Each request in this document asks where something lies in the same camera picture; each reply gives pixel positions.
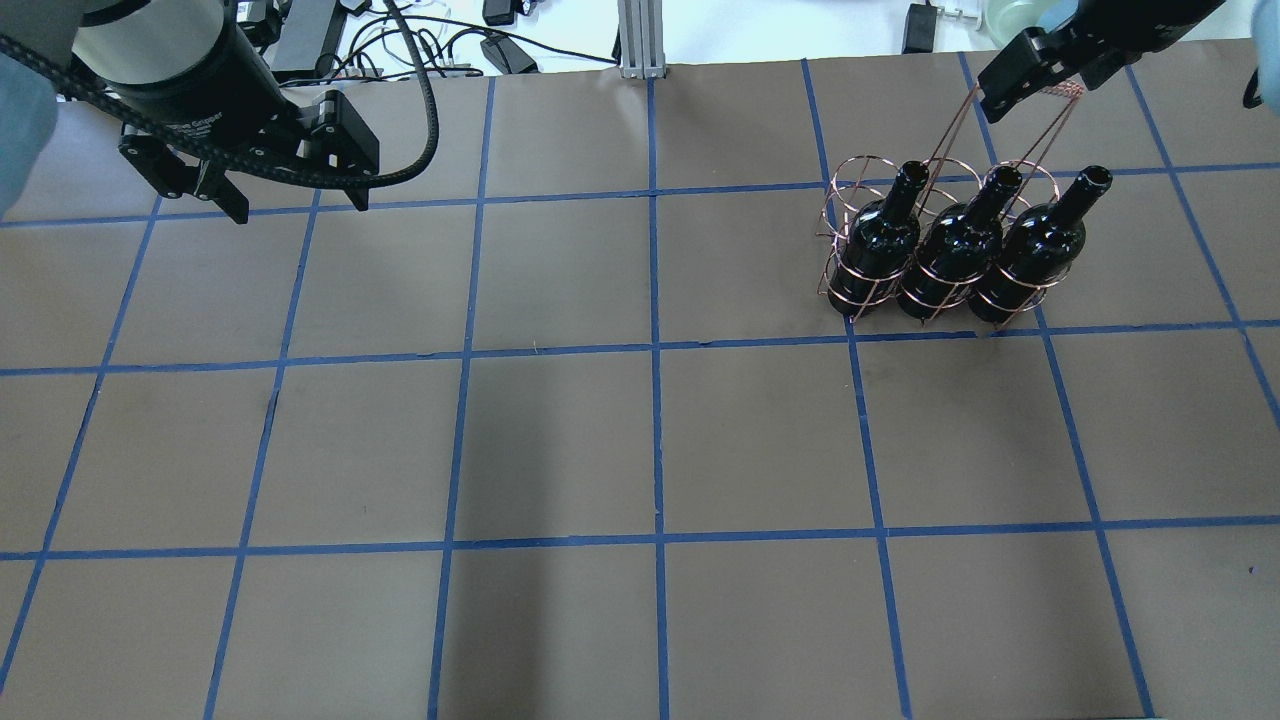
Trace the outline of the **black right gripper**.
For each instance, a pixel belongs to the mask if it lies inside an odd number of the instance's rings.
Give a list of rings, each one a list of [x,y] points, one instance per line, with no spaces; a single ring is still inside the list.
[[[980,110],[991,124],[1043,88],[1079,74],[1094,91],[1137,60],[1161,53],[1212,15],[1222,1],[1079,1],[1062,29],[1018,32],[979,72]]]

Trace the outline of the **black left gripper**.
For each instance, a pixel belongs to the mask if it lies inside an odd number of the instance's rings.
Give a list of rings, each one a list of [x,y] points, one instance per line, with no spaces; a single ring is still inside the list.
[[[83,99],[119,119],[119,154],[165,199],[214,204],[238,225],[250,201],[229,170],[314,190],[367,191],[380,143],[339,90],[288,99],[234,20],[82,20]]]

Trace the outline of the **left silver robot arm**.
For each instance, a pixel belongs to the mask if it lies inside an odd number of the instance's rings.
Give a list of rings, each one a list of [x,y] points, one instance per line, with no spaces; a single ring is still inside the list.
[[[330,91],[303,108],[282,91],[224,1],[5,1],[3,210],[26,191],[58,97],[122,122],[119,154],[165,199],[191,196],[246,223],[230,173],[369,202],[378,138]]]

